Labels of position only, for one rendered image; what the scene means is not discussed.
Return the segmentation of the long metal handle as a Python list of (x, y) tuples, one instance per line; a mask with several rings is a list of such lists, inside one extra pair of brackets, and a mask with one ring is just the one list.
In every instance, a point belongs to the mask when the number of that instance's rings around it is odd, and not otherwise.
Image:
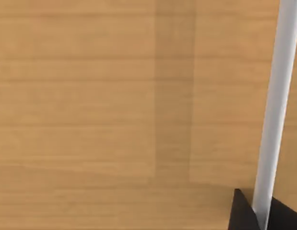
[(267, 230), (297, 48), (297, 0), (280, 0), (252, 209)]

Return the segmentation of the wooden door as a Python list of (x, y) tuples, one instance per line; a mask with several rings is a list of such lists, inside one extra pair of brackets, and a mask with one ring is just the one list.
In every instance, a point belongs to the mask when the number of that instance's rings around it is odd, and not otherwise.
[(0, 0), (0, 230), (227, 230), (279, 2)]

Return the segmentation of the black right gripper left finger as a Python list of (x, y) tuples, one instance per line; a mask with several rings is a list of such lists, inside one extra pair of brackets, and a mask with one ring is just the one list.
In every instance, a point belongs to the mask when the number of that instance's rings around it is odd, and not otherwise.
[(256, 215), (240, 189), (235, 189), (228, 230), (260, 230)]

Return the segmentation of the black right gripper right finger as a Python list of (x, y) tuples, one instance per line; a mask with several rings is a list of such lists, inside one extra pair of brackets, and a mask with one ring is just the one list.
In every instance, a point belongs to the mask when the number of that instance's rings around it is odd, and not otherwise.
[(273, 197), (267, 230), (297, 230), (297, 212)]

